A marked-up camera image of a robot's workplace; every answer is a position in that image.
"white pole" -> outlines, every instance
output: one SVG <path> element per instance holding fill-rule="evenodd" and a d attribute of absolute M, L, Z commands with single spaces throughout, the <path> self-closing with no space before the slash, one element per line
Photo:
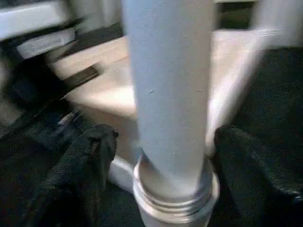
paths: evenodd
<path fill-rule="evenodd" d="M 143 221 L 197 224 L 192 214 L 212 191 L 212 171 L 203 167 L 213 1 L 125 0 L 123 7 L 146 155 L 134 182 Z"/>

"black cloth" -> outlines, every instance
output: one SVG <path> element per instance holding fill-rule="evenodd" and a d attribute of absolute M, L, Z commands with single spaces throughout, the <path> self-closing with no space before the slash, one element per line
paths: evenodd
<path fill-rule="evenodd" d="M 116 137 L 65 100 L 26 112 L 0 138 L 0 226 L 95 226 Z"/>
<path fill-rule="evenodd" d="M 219 128 L 219 165 L 242 226 L 302 226 L 303 50 L 267 51 L 232 125 Z"/>

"black fabric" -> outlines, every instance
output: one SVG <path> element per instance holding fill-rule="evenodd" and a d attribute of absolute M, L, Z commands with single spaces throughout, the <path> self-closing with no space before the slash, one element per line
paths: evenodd
<path fill-rule="evenodd" d="M 102 203 L 102 227 L 144 227 L 134 196 L 109 183 Z"/>
<path fill-rule="evenodd" d="M 32 110 L 53 99 L 63 97 L 68 87 L 48 67 L 43 55 L 17 64 L 3 93 L 16 106 Z"/>
<path fill-rule="evenodd" d="M 20 226 L 101 226 L 102 193 L 116 137 L 107 125 L 78 137 L 39 185 Z"/>
<path fill-rule="evenodd" d="M 215 145 L 242 226 L 302 226 L 303 51 L 268 51 Z"/>
<path fill-rule="evenodd" d="M 101 196 L 108 166 L 116 150 L 116 136 L 109 126 L 93 126 L 65 100 L 26 112 L 4 129 L 0 138 L 0 226 L 20 226 L 18 223 L 35 191 L 32 200 L 35 203 L 32 202 L 30 207 L 36 210 L 37 216 L 31 216 L 31 220 L 39 220 L 39 224 L 28 222 L 31 223 L 29 226 L 48 226 L 44 224 L 46 220 L 49 226 L 56 226 L 51 225 L 50 217 L 52 221 L 60 222 L 77 216 L 77 224 L 91 220 L 92 216 L 83 216 L 89 214 L 91 207 L 83 206 L 83 200 L 87 200 L 87 206 L 93 201 L 89 198 Z M 96 152 L 88 157 L 92 149 Z M 68 178 L 71 172 L 84 185 L 81 190 L 76 182 L 72 182 L 75 178 Z M 44 192 L 49 197 L 41 200 Z"/>

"pole base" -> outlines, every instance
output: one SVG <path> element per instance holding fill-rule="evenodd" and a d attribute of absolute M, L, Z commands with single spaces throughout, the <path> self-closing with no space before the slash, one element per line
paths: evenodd
<path fill-rule="evenodd" d="M 143 159 L 140 158 L 134 169 L 134 197 L 139 206 L 143 223 L 147 227 L 206 227 L 208 225 L 213 208 L 219 198 L 219 181 L 216 174 L 213 172 L 211 163 L 205 162 L 204 172 L 211 174 L 210 192 L 201 190 L 187 201 L 178 202 L 164 201 L 155 198 L 143 186 L 140 180 L 140 168 Z"/>

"white surface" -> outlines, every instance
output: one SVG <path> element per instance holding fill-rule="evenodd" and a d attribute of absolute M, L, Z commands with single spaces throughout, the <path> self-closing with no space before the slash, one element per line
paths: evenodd
<path fill-rule="evenodd" d="M 272 47 L 298 47 L 303 45 L 303 1 L 258 1 L 253 29 L 261 34 L 272 35 Z"/>
<path fill-rule="evenodd" d="M 61 25 L 69 20 L 61 1 L 47 1 L 0 10 L 0 41 Z"/>
<path fill-rule="evenodd" d="M 80 33 L 90 32 L 104 26 L 101 0 L 73 0 L 71 6 L 77 18 L 83 20 Z"/>
<path fill-rule="evenodd" d="M 17 50 L 24 59 L 27 59 L 62 47 L 72 42 L 74 39 L 74 29 L 68 28 L 59 32 L 53 32 L 29 39 L 17 46 Z"/>
<path fill-rule="evenodd" d="M 262 55 L 265 41 L 265 37 L 254 32 L 213 32 L 206 133 L 209 156 L 214 151 L 214 130 L 230 119 L 234 113 L 232 110 L 236 111 L 236 107 L 241 104 L 243 95 L 239 96 L 239 93 L 248 85 L 253 67 Z M 69 98 L 74 103 L 94 110 L 94 118 L 97 116 L 95 112 L 102 110 L 128 121 L 135 121 L 136 106 L 127 56 L 126 38 L 123 37 L 72 55 L 57 62 L 55 66 L 61 77 L 65 78 L 99 62 L 107 68 L 105 73 L 71 92 Z"/>
<path fill-rule="evenodd" d="M 109 170 L 109 180 L 122 189 L 133 193 L 133 166 L 121 157 L 117 157 L 112 161 Z"/>

